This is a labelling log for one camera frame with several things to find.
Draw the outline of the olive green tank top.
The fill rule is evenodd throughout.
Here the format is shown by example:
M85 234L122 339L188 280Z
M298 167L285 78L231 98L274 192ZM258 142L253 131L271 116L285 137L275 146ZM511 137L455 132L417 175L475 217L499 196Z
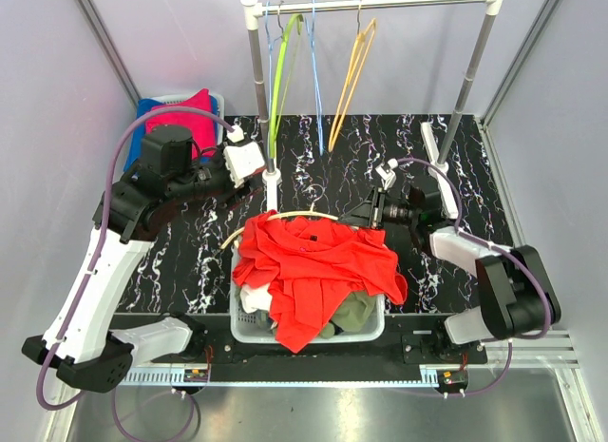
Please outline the olive green tank top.
M338 306L319 337L329 339L341 335L359 334L376 308L377 297L367 292L352 292Z

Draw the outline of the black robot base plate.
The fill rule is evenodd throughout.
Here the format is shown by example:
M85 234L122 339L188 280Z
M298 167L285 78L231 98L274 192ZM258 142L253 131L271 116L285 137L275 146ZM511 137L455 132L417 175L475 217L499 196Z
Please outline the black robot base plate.
M354 343L315 343L293 354L279 344L247 344L230 331L224 314L194 315L207 329L212 347L214 386L330 387L430 383L423 368L448 369L484 365L485 349L477 344L439 350L439 324L445 315L388 315L375 340Z

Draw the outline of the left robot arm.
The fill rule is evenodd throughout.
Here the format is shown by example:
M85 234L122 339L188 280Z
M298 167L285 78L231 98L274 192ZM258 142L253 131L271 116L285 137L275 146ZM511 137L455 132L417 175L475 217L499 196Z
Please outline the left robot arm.
M102 196L64 306L43 334L25 340L23 354L54 369L67 386L99 394L115 389L132 367L157 358L198 360L206 343L203 323L169 314L113 330L113 315L136 268L183 204L214 198L232 207L251 194L264 167L259 143L239 126L206 148L183 126L159 125L144 135L139 158Z

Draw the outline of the white pink garment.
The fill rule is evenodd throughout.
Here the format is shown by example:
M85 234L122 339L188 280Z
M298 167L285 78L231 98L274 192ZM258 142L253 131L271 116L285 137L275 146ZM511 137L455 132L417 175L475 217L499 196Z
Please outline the white pink garment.
M272 295L269 293L270 284L266 283L258 287L243 284L239 291L241 307L247 314L257 311L270 312Z

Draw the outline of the yellow hanger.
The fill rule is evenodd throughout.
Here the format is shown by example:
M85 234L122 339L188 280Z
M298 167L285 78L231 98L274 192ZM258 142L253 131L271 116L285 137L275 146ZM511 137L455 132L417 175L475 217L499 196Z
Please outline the yellow hanger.
M351 56L342 86L342 91L333 117L332 126L328 140L328 151L333 152L338 141L340 131L343 127L346 115L349 111L354 92L359 83L359 79L365 66L371 46L375 39L377 21L372 18L365 29L361 29L360 13L363 8L363 0L360 0L357 7L357 32L351 48Z

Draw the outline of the light blue wire hanger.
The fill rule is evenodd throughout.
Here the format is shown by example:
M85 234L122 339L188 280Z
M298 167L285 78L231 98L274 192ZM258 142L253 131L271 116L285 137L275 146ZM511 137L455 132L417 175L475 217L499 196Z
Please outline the light blue wire hanger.
M316 62L316 50L315 50L315 0L311 0L311 17L309 20L305 22L306 31L309 38L309 45L311 50L311 64L312 64L312 73L313 73L313 94L314 94L314 102L315 102L315 118L316 118L316 128L317 128L317 140L318 140L318 150L319 155L323 156L325 152L324 145L324 130L323 130L323 107L322 107L322 98L320 92L320 84L318 78L317 71L317 62Z

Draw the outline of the red tank top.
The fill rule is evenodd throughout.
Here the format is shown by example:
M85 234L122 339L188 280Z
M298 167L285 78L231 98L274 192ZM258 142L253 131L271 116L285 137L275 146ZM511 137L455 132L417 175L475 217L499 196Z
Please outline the red tank top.
M280 219L267 212L245 223L233 282L239 291L243 284L270 284L270 312L258 312L273 323L276 341L298 353L352 292L406 301L408 284L385 236L327 218Z

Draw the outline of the neon green hanger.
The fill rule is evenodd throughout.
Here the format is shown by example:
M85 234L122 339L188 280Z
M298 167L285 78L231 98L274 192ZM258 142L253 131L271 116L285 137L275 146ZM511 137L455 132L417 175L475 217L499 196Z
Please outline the neon green hanger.
M276 141L278 138L279 122L282 117L284 98L288 82L283 81L283 72L287 56L287 49L293 30L297 35L301 34L303 27L303 15L301 13L293 15L288 21L280 37L279 53L276 60L275 78L273 81L273 95L271 101L270 124L269 124L269 146L270 157L276 157Z

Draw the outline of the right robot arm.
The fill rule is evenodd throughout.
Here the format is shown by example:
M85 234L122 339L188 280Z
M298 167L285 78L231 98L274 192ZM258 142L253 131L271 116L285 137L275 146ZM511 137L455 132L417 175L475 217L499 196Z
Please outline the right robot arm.
M456 228L437 192L411 187L406 198L397 199L375 187L338 221L369 229L404 226L416 249L477 280L479 305L445 318L431 331L427 345L440 361L452 362L484 341L542 337L561 321L561 306L538 250L496 245Z

